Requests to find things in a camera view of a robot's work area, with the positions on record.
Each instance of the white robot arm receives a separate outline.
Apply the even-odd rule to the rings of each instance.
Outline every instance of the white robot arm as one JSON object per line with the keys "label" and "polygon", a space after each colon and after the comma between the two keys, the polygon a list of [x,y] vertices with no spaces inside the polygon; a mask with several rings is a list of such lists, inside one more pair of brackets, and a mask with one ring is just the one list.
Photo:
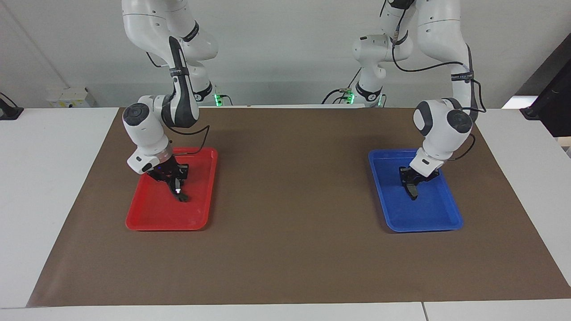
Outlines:
{"label": "white robot arm", "polygon": [[[401,181],[412,199],[418,197],[416,185],[437,176],[436,170],[466,141],[480,111],[475,97],[474,83],[477,82],[474,80],[472,55],[460,30],[459,0],[385,1],[381,13],[384,34],[362,37],[355,46],[354,53],[358,53],[355,57],[363,67],[354,91],[355,102],[364,99],[374,105],[370,99],[373,96],[367,99],[366,94],[376,93],[375,90],[380,93],[384,78],[376,72],[380,62],[392,61],[402,71],[436,67],[405,70],[397,63],[407,59],[412,51],[408,24],[415,10],[418,11],[420,50],[442,62],[436,66],[447,65],[450,68],[453,97],[422,101],[415,110],[413,120],[425,140],[410,167],[401,169]],[[358,98],[359,86],[366,89],[361,98]]]}
{"label": "white robot arm", "polygon": [[177,164],[161,122],[183,128],[196,123],[197,101],[212,91],[206,69],[198,61],[214,58],[218,44],[200,29],[188,0],[122,0],[122,8],[129,40],[166,61],[174,87],[170,95],[143,96],[124,111],[123,124],[137,145],[127,163],[138,174],[167,182],[172,193],[185,201],[180,187],[188,166]]}

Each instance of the brown paper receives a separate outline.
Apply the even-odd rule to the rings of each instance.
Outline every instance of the brown paper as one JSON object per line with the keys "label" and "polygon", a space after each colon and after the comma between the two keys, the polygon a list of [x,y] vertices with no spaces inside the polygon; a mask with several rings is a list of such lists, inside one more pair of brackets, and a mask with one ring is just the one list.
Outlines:
{"label": "brown paper", "polygon": [[125,227],[139,176],[118,115],[28,305],[571,298],[477,129],[470,154],[443,167],[464,227],[389,230],[367,155],[418,148],[412,112],[203,109],[193,129],[212,125],[219,165],[199,232]]}

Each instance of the white wall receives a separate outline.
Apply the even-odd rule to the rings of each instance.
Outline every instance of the white wall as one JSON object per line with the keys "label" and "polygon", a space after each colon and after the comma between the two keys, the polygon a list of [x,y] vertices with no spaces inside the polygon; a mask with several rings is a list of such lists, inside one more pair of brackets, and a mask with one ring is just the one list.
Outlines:
{"label": "white wall", "polygon": [[[65,82],[87,86],[101,105],[129,105],[143,94],[171,91],[168,72],[152,67],[125,36],[119,0],[3,1]],[[220,43],[219,56],[205,63],[211,78],[241,105],[319,103],[330,90],[346,86],[359,66],[352,43],[375,32],[382,5],[381,0],[191,2],[201,27]],[[569,0],[462,4],[464,37],[488,107],[503,106],[571,33]],[[38,77],[25,54],[3,44],[5,38],[19,41],[4,29],[0,90],[30,107],[44,106],[42,86],[61,81],[49,70]],[[434,62],[415,49],[402,65]],[[451,95],[447,68],[404,74],[385,66],[388,105],[413,107]]]}

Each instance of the table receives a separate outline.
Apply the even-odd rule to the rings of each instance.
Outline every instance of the table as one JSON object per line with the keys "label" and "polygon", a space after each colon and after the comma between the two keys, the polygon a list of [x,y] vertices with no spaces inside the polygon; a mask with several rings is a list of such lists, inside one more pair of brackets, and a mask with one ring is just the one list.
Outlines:
{"label": "table", "polygon": [[[534,302],[452,302],[452,303],[374,303],[374,304],[310,304],[299,306],[184,306],[184,307],[73,307],[20,309],[25,306],[51,246],[75,197],[95,159],[116,109],[87,110],[28,110],[18,122],[0,123],[0,135],[13,139],[0,142],[2,168],[15,164],[2,184],[0,216],[2,247],[0,248],[2,276],[0,306],[16,308],[0,310],[6,319],[72,318],[89,314],[96,318],[106,314],[137,316],[152,319],[153,315],[182,318],[187,313],[204,313],[208,320],[249,319],[260,317],[299,319],[382,319],[430,320],[448,319],[532,319],[522,309],[533,310],[550,319],[566,319],[571,311],[570,300],[541,300]],[[527,122],[518,111],[491,110],[477,122],[502,171],[525,207],[563,275],[571,274],[571,218],[566,212],[571,200],[565,197],[571,190],[571,162],[539,122]],[[39,160],[33,155],[42,155]],[[40,167],[38,164],[49,164]],[[549,167],[537,167],[548,161]],[[64,169],[72,175],[58,175]],[[34,188],[27,182],[36,178]],[[6,215],[18,212],[19,215]]]}

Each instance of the wall socket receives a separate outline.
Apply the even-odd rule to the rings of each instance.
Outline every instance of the wall socket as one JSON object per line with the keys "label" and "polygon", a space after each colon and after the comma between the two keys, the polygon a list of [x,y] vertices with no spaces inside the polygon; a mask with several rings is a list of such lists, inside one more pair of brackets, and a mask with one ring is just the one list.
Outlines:
{"label": "wall socket", "polygon": [[46,99],[53,108],[91,108],[97,102],[84,87],[71,87],[63,90],[50,90]]}

